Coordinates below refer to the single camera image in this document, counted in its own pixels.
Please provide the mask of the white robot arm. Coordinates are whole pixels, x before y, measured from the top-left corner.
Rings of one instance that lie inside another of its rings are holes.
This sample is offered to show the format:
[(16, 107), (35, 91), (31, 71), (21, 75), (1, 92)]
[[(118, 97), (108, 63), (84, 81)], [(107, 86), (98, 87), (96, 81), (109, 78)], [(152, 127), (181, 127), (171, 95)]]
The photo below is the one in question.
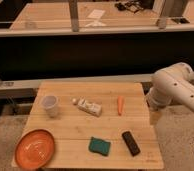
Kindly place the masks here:
[(172, 100), (185, 105), (194, 112), (194, 85), (190, 83), (193, 70), (184, 62), (157, 70), (146, 95), (149, 107), (157, 111), (168, 106)]

